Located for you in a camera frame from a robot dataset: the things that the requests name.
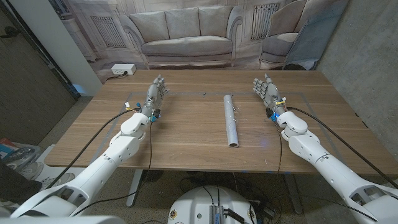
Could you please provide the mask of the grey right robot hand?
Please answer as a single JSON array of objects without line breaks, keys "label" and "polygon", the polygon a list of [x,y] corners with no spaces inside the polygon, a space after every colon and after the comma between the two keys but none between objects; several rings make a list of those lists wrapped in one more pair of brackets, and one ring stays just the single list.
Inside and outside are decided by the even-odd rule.
[{"label": "grey right robot hand", "polygon": [[277,86],[268,74],[264,75],[265,80],[262,81],[255,78],[253,81],[253,90],[263,101],[267,108],[267,114],[274,114],[276,117],[286,112],[285,100],[280,96]]}]

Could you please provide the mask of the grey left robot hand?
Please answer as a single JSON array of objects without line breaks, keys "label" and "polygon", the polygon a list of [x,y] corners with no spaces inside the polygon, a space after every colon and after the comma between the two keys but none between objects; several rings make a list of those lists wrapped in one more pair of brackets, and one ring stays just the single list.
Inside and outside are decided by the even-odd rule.
[{"label": "grey left robot hand", "polygon": [[164,96],[169,91],[170,90],[165,84],[165,79],[162,77],[162,75],[158,75],[157,78],[154,79],[153,83],[149,86],[141,113],[147,117],[151,116],[155,110],[161,107]]}]

